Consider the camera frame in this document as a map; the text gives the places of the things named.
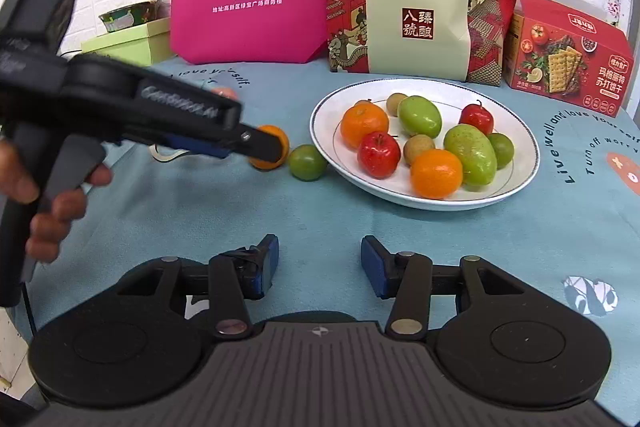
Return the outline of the orange tangerine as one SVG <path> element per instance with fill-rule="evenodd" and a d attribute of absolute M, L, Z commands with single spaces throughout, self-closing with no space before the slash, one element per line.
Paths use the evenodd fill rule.
<path fill-rule="evenodd" d="M 288 153 L 290 153 L 290 140 L 288 135 L 277 126 L 273 124 L 263 124 L 258 127 L 259 131 L 275 136 L 278 139 L 279 146 L 272 150 L 272 155 L 269 159 L 250 157 L 248 162 L 250 165 L 260 171 L 271 171 L 281 167 L 288 159 Z"/>
<path fill-rule="evenodd" d="M 416 195 L 428 199 L 444 199 L 462 185 L 463 166 L 448 150 L 426 150 L 410 167 L 410 183 Z"/>
<path fill-rule="evenodd" d="M 388 129 L 390 120 L 385 110 L 370 101 L 358 101 L 347 109 L 340 124 L 342 140 L 352 150 L 357 150 L 367 134 Z"/>

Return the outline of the brown longan front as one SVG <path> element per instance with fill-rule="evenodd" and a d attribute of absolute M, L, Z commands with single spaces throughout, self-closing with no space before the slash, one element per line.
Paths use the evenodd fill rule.
<path fill-rule="evenodd" d="M 411 167 L 421 154 L 427 150 L 434 150 L 435 143 L 433 139 L 426 134 L 416 134 L 407 140 L 402 149 L 405 163 Z"/>

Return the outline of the brown longan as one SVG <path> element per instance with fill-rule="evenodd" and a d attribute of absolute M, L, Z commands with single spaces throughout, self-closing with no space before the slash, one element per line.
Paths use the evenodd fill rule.
<path fill-rule="evenodd" d="M 406 98 L 407 95 L 403 93 L 393 93 L 392 95 L 390 95 L 385 103 L 387 113 L 389 113 L 390 116 L 396 117 L 398 115 L 398 108 L 400 103 Z"/>
<path fill-rule="evenodd" d="M 402 149 L 405 163 L 411 167 L 421 154 L 427 150 L 434 150 L 435 143 L 433 139 L 426 134 L 416 134 L 407 140 Z"/>

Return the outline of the green round fruit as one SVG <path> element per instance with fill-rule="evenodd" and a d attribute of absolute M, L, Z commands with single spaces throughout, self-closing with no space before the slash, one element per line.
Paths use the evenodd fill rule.
<path fill-rule="evenodd" d="M 288 155 L 288 169 L 300 181 L 316 181 L 326 173 L 328 163 L 312 144 L 294 148 Z"/>
<path fill-rule="evenodd" d="M 502 133 L 491 133 L 488 140 L 497 158 L 497 169 L 506 168 L 514 158 L 515 148 L 512 141 Z"/>

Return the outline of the large green mango fruit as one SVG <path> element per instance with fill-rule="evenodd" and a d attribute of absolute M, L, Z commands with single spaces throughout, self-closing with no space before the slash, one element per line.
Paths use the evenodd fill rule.
<path fill-rule="evenodd" d="M 442 131 L 442 116 L 438 108 L 423 96 L 404 98 L 398 105 L 397 116 L 408 135 L 425 134 L 436 139 Z"/>

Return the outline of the small red apple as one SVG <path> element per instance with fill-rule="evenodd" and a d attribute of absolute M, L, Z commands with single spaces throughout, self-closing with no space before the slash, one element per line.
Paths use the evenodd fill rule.
<path fill-rule="evenodd" d="M 462 109 L 459 124 L 468 124 L 483 132 L 484 135 L 490 135 L 494 132 L 495 119 L 482 102 L 477 101 Z"/>

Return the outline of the green round fruit front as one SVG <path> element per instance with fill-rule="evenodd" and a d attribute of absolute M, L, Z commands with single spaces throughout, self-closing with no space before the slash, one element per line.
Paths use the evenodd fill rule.
<path fill-rule="evenodd" d="M 326 173 L 328 163 L 312 144 L 294 148 L 288 155 L 288 169 L 300 181 L 316 181 Z"/>

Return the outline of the light green box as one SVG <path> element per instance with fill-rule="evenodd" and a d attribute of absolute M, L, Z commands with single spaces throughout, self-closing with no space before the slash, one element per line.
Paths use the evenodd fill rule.
<path fill-rule="evenodd" d="M 169 18 L 165 17 L 87 40 L 81 43 L 81 52 L 149 67 L 175 55 L 169 36 Z"/>

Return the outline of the orange tangerine in plate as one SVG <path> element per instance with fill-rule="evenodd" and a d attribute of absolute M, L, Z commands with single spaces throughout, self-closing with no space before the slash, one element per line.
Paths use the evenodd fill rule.
<path fill-rule="evenodd" d="M 367 134 L 388 129 L 390 120 L 385 110 L 370 101 L 358 101 L 347 109 L 340 124 L 342 140 L 352 150 L 357 150 Z"/>

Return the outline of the green patterned bowl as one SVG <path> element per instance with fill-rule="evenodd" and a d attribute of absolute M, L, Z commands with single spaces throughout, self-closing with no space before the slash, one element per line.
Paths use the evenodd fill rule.
<path fill-rule="evenodd" d="M 99 19 L 110 34 L 158 20 L 163 14 L 163 5 L 162 0 L 137 2 L 103 13 Z"/>

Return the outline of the green mango in plate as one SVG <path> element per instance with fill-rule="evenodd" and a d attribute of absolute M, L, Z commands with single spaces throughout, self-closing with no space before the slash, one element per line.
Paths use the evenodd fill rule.
<path fill-rule="evenodd" d="M 445 134 L 444 149 L 459 158 L 463 183 L 474 187 L 494 181 L 497 156 L 486 135 L 470 124 L 457 124 Z"/>

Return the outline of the blue printed tablecloth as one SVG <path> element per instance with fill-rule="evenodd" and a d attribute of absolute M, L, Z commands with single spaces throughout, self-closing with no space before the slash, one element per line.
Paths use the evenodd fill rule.
<path fill-rule="evenodd" d="M 613 362 L 594 404 L 563 426 L 639 418 L 639 199 L 608 156 L 637 160 L 639 133 L 606 118 L 506 88 L 488 95 L 526 124 L 539 169 L 522 191 L 488 207 L 442 211 L 376 197 L 331 170 L 316 182 L 285 169 L 261 173 L 239 156 L 168 165 L 142 146 L 111 153 L 113 183 L 90 194 L 89 212 L 61 259 L 29 288 L 40 326 L 114 283 L 138 263 L 165 256 L 204 261 L 219 251 L 280 239 L 273 288 L 250 306 L 264 319 L 329 309 L 356 317 L 324 336 L 285 324 L 260 351 L 229 349 L 178 395 L 146 410 L 81 411 L 51 405 L 37 426 L 519 426 L 519 413 L 455 405 L 454 387 L 416 349 L 383 343 L 374 322 L 390 309 L 359 261 L 363 236 L 437 262 L 477 255 L 551 297 L 608 337 Z"/>

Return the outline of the white oval plate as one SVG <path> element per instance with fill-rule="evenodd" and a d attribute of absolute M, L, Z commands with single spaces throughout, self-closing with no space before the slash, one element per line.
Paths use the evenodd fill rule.
<path fill-rule="evenodd" d="M 458 123 L 464 106 L 482 103 L 495 118 L 495 130 L 512 141 L 514 159 L 497 172 L 491 184 L 482 188 L 462 186 L 442 200 L 416 196 L 410 184 L 409 167 L 403 161 L 389 178 L 372 178 L 359 167 L 356 152 L 343 141 L 340 124 L 346 110 L 356 102 L 370 100 L 384 107 L 386 98 L 395 92 L 421 95 L 433 102 L 442 115 L 442 132 Z M 309 133 L 314 146 L 347 181 L 376 197 L 421 210 L 463 211 L 497 204 L 522 191 L 533 181 L 540 166 L 535 135 L 510 108 L 460 83 L 435 79 L 374 78 L 341 87 L 318 102 L 309 119 Z"/>

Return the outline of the red cracker box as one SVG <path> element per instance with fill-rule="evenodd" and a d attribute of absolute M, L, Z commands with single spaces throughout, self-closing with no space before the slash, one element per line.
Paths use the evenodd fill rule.
<path fill-rule="evenodd" d="M 623 31 L 552 0 L 516 0 L 506 43 L 509 87 L 617 115 L 634 59 Z"/>

